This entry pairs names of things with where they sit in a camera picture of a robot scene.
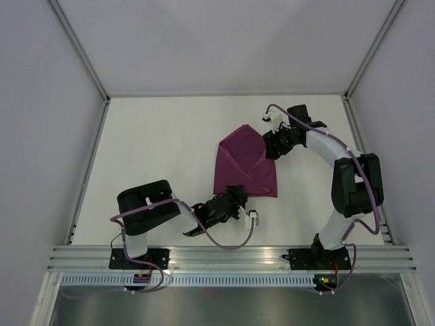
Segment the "purple cloth napkin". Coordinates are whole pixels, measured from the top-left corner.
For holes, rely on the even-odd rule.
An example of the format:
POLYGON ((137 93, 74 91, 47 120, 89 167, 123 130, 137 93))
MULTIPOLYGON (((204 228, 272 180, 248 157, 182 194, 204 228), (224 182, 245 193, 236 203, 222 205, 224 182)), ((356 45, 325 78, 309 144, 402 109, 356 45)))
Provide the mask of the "purple cloth napkin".
POLYGON ((275 161, 266 158, 262 135, 248 124, 220 141, 215 159, 213 193, 238 185, 249 197, 278 196, 275 161))

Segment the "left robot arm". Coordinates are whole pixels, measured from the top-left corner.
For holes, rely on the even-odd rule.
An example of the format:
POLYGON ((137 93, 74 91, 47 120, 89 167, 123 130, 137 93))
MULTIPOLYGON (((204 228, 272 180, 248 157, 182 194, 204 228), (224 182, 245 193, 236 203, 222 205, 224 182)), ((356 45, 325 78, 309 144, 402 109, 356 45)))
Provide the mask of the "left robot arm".
POLYGON ((173 193, 167 180, 155 181, 124 190, 117 196, 119 223, 126 253, 124 260, 134 269, 148 261, 147 233, 171 222, 187 237, 195 237, 230 218, 239 219, 247 195, 242 185, 227 186, 205 203, 188 206, 173 193))

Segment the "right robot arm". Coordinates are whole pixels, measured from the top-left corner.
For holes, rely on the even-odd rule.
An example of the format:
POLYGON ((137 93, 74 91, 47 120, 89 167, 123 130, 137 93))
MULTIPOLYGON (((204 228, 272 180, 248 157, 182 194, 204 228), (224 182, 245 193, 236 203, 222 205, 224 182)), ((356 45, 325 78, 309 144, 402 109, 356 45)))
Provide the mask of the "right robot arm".
POLYGON ((277 160, 302 145, 332 168, 333 210, 309 250, 314 266, 326 268, 336 256, 346 252, 345 241, 355 224, 362 225, 372 235, 380 232, 379 206, 384 201, 384 193, 376 154, 350 148, 325 123, 312 120, 306 105, 283 109, 270 104, 262 119, 271 126, 263 136, 266 158, 277 160))

